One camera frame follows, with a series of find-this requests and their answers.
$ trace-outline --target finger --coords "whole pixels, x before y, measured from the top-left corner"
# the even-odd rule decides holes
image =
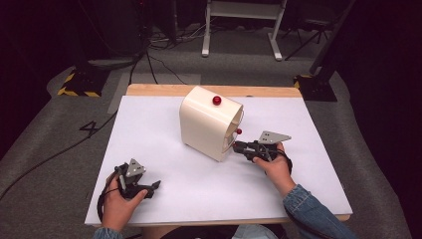
[[[137,205],[139,205],[139,203],[145,198],[146,194],[148,193],[148,190],[143,189],[141,191],[139,191],[131,200],[130,200],[130,204],[132,204],[132,206],[136,207]]]

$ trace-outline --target red knob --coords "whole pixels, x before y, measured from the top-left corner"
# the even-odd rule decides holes
[[[214,106],[220,106],[220,104],[221,104],[221,98],[219,96],[215,96],[212,99],[212,104],[214,104]]]

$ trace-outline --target sleeve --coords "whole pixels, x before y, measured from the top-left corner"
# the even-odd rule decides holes
[[[328,208],[322,205],[310,192],[306,191],[299,184],[286,196],[283,203],[285,204],[286,210],[299,223],[305,224],[317,232],[332,238],[357,238]],[[301,225],[298,226],[303,238],[320,238],[301,228]]]
[[[96,230],[93,239],[123,239],[123,235],[112,229],[101,227]]]

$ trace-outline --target hand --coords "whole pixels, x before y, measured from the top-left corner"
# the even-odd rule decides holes
[[[277,143],[277,149],[285,151],[281,142]],[[286,197],[296,186],[289,174],[289,167],[285,157],[278,155],[273,161],[268,162],[259,157],[254,157],[254,162],[263,168],[267,176],[279,190],[282,197]]]
[[[118,191],[117,179],[117,175],[111,179],[107,189],[108,193],[105,195],[103,227],[120,232],[148,191],[143,189],[131,200],[126,200]]]

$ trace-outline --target white tabletop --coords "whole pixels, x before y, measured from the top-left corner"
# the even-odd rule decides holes
[[[302,98],[230,98],[244,105],[238,140],[263,130],[287,134],[292,177],[333,214],[352,210]],[[161,180],[152,199],[135,209],[129,225],[197,225],[284,221],[282,198],[254,163],[231,149],[222,162],[185,145],[180,137],[183,97],[123,97],[86,224],[100,225],[97,200],[115,166],[135,158],[146,167],[139,184]]]

